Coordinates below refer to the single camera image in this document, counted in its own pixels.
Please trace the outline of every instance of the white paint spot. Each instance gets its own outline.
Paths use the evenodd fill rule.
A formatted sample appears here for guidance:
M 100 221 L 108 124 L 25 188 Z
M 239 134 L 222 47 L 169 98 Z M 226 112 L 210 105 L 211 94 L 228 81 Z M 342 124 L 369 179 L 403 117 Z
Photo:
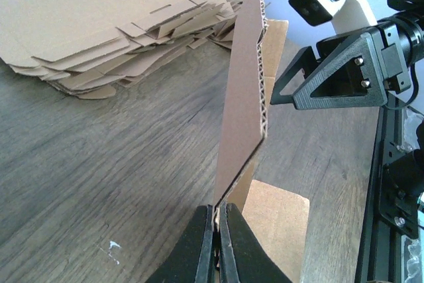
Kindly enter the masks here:
M 121 246 L 119 244 L 117 244 L 114 241 L 109 241 L 109 250 L 111 250 L 113 247 L 117 247 L 117 248 L 121 248 Z
M 118 243 L 116 243 L 116 242 L 114 242 L 114 241 L 109 241 L 109 249 L 107 250 L 107 252 L 105 251 L 105 250 L 103 250 L 101 247 L 99 247 L 100 248 L 100 250 L 102 250 L 105 254 L 107 254 L 110 258 L 112 258 L 117 264 L 119 264 L 119 261 L 117 260 L 117 259 L 115 259 L 114 257 L 113 257 L 113 255 L 112 255 L 112 248 L 113 247 L 117 247 L 118 249 L 121 249 L 122 247 L 118 244 Z

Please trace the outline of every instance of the bolt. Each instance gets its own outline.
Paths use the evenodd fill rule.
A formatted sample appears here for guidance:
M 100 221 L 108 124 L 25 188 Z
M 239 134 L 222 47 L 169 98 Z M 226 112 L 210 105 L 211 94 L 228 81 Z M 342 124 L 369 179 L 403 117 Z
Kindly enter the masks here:
M 405 219 L 402 217 L 395 217 L 395 224 L 399 227 L 399 228 L 403 228 L 403 226 L 405 225 Z
M 406 196 L 406 193 L 405 193 L 403 190 L 399 190 L 399 191 L 397 192 L 397 197 L 398 197 L 400 200 L 403 200 L 403 199 L 405 198 L 405 196 Z
M 370 87 L 370 84 L 371 84 L 370 80 L 363 80 L 360 82 L 360 85 L 364 88 Z
M 364 59 L 362 59 L 361 57 L 359 57 L 359 58 L 356 58 L 356 59 L 354 60 L 354 62 L 355 62 L 355 64 L 356 64 L 357 66 L 361 66 L 361 65 L 363 65 L 363 64 L 364 64 Z

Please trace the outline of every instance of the wood grain surface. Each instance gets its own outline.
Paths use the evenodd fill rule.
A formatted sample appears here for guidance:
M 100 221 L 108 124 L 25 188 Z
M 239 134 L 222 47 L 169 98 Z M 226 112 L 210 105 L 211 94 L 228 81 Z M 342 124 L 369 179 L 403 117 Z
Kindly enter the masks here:
M 101 101 L 1 68 L 0 282 L 144 282 L 212 202 L 228 67 L 208 43 Z M 311 200 L 303 281 L 352 282 L 377 109 L 269 118 L 256 178 Z

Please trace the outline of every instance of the black cable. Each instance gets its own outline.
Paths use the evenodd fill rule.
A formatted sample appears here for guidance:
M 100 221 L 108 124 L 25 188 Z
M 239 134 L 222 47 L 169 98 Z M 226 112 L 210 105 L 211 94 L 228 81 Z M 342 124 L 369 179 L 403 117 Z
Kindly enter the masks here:
M 419 92 L 419 82 L 417 78 L 417 72 L 415 71 L 415 63 L 412 63 L 411 65 L 411 79 L 412 79 L 413 91 L 412 91 L 411 97 L 407 100 L 407 102 L 397 107 L 390 107 L 386 104 L 384 106 L 386 109 L 389 109 L 391 111 L 399 111 L 400 109 L 403 109 L 404 107 L 410 106 L 415 101 Z

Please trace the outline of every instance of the corrugated cardboard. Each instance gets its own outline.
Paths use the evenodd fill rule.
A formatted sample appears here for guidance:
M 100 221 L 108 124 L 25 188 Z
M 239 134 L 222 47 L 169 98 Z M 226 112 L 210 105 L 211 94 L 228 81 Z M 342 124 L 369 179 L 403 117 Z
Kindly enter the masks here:
M 85 72 L 96 67 L 102 67 L 102 65 L 105 63 L 108 63 L 109 61 L 112 61 L 116 58 L 120 58 L 121 56 L 126 56 L 127 53 L 132 52 L 137 48 L 140 48 L 140 45 L 130 40 L 129 46 L 126 48 L 106 54 L 105 56 L 101 56 L 96 59 L 92 59 L 91 61 L 78 64 L 77 66 L 73 66 L 67 70 L 74 72 Z
M 213 34 L 215 31 L 211 28 L 211 29 L 206 29 L 200 33 L 197 33 L 194 35 L 194 37 L 196 39 L 203 39 L 203 38 L 207 38 L 208 36 L 210 36 L 211 34 Z
M 127 63 L 121 64 L 113 71 L 109 72 L 110 75 L 121 75 L 128 77 L 136 77 L 143 74 L 153 63 L 161 59 L 161 57 L 166 54 L 172 52 L 173 50 L 177 50 L 181 47 L 185 47 L 188 44 L 193 42 L 193 36 L 189 36 L 187 38 L 179 39 L 175 41 L 173 44 L 169 44 L 166 46 L 161 46 L 156 48 L 155 50 L 143 52 L 139 54 L 136 58 L 131 59 Z
M 192 49 L 196 49 L 199 48 L 202 44 L 205 44 L 207 42 L 207 39 L 202 38 L 202 39 L 198 39 L 195 42 L 189 44 L 188 46 Z
M 23 76 L 46 76 L 49 73 L 49 71 L 42 66 L 37 66 L 36 68 L 21 68 L 19 66 L 10 67 L 15 73 Z
M 191 11 L 206 2 L 206 0 L 195 1 L 182 0 L 175 5 L 165 6 L 163 9 L 155 11 L 145 18 L 135 21 L 134 24 L 142 30 L 150 31 L 163 23 L 167 23 L 169 20 L 172 20 L 178 15 Z
M 236 21 L 218 151 L 213 205 L 231 192 L 266 136 L 266 106 L 260 60 L 263 0 L 245 0 Z
M 108 97 L 114 96 L 116 92 L 117 90 L 113 86 L 106 85 L 95 91 L 77 95 L 77 97 L 80 99 L 106 99 Z
M 271 260 L 293 283 L 300 282 L 309 200 L 253 180 L 242 214 Z
M 130 42 L 124 36 L 120 36 L 119 38 L 106 42 L 105 44 L 95 46 L 94 48 L 84 50 L 83 52 L 73 54 L 52 63 L 43 62 L 42 60 L 39 60 L 38 62 L 50 69 L 64 71 L 84 62 L 90 62 L 96 58 L 104 58 L 110 53 L 114 53 L 120 49 L 126 49 L 129 46 Z
M 20 61 L 30 56 L 55 62 L 110 41 L 115 27 L 180 1 L 183 0 L 0 0 L 2 7 L 8 8 L 1 23 L 23 47 L 19 50 L 23 53 L 13 59 L 18 66 L 25 66 Z M 0 42 L 0 56 L 9 51 L 8 45 Z M 8 54 L 4 55 L 6 63 L 14 63 Z
M 271 101 L 278 65 L 286 42 L 288 22 L 267 20 L 268 28 L 262 41 L 262 63 L 264 65 L 265 104 L 268 108 Z M 243 210 L 250 183 L 256 168 L 256 158 L 251 158 L 248 166 L 240 174 L 239 181 L 229 194 L 227 201 L 235 203 Z
M 174 20 L 171 20 L 159 26 L 158 30 L 156 32 L 153 32 L 152 35 L 155 38 L 162 38 L 163 36 L 167 36 L 176 27 L 181 26 L 182 24 L 184 24 L 186 21 L 190 20 L 194 16 L 197 16 L 198 14 L 202 13 L 204 10 L 206 10 L 205 7 L 198 7 L 198 8 L 195 8 L 194 10 L 189 11 L 188 13 L 184 13 L 180 15 L 179 17 L 175 18 Z
M 136 77 L 127 77 L 125 79 L 122 79 L 118 82 L 119 85 L 123 87 L 132 87 L 135 84 L 137 84 L 139 81 L 144 79 L 148 74 L 151 74 L 152 72 L 159 69 L 161 66 L 164 66 L 165 64 L 171 62 L 173 59 L 181 56 L 186 52 L 187 48 L 184 46 L 183 48 L 179 48 L 175 52 L 172 52 L 171 54 L 165 56 L 163 59 L 160 59 L 153 63 L 149 69 L 147 69 L 143 74 L 136 76 Z

